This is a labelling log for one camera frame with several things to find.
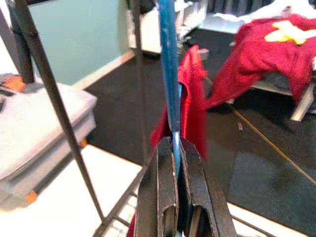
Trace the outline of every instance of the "red fabric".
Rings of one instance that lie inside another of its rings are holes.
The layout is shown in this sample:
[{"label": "red fabric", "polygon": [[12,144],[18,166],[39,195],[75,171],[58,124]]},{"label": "red fabric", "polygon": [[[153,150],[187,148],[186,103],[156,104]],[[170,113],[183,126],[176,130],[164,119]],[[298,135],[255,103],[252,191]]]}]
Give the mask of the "red fabric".
[{"label": "red fabric", "polygon": [[294,101],[299,102],[311,81],[316,37],[301,46],[291,41],[266,42],[264,36],[277,30],[272,23],[284,20],[304,31],[316,29],[316,19],[295,14],[279,20],[259,19],[243,25],[235,36],[236,45],[231,55],[214,78],[212,95],[203,106],[205,110],[242,95],[269,71],[281,72],[289,78]]},{"label": "red fabric", "polygon": [[[192,46],[178,68],[178,79],[182,86],[181,96],[181,137],[192,142],[205,160],[205,121],[206,111],[201,110],[205,100],[203,79],[207,72],[203,68],[199,47]],[[151,134],[152,148],[165,137],[171,136],[168,126],[167,111],[163,113],[158,126]],[[134,235],[135,216],[126,237]]]}]

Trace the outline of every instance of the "black carpet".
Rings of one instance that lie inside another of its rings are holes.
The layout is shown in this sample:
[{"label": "black carpet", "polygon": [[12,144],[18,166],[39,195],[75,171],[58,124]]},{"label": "black carpet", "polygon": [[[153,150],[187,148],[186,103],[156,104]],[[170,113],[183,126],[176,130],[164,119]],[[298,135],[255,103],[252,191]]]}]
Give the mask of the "black carpet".
[{"label": "black carpet", "polygon": [[[233,35],[205,30],[191,33],[190,44],[210,50],[205,63],[209,77],[228,58]],[[164,110],[160,60],[145,58],[147,123],[149,133]],[[132,59],[90,86],[98,97],[97,129],[89,143],[133,162],[142,163],[139,123],[139,84]],[[306,115],[291,121],[290,97],[252,90],[235,100],[234,107],[265,134],[300,168],[316,179],[316,118]],[[290,228],[316,235],[316,188],[228,105],[209,111],[207,147],[212,170],[229,202],[263,215]]]}]

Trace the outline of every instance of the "teal wall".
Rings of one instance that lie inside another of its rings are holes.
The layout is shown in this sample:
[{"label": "teal wall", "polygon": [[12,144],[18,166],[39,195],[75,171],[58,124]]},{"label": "teal wall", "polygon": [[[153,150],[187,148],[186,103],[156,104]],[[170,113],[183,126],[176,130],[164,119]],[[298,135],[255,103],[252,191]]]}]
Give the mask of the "teal wall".
[{"label": "teal wall", "polygon": [[128,51],[125,0],[51,0],[30,11],[58,82],[74,84]]}]

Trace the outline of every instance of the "blue rod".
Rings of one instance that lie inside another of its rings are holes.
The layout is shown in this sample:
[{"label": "blue rod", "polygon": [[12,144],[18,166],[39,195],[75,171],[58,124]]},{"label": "blue rod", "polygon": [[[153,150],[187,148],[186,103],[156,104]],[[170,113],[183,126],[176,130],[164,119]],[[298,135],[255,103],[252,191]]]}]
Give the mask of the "blue rod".
[{"label": "blue rod", "polygon": [[169,128],[173,134],[173,154],[176,174],[179,176],[180,153],[180,97],[178,85],[178,58],[175,29],[174,0],[160,0],[160,41],[162,71],[166,90]]}]

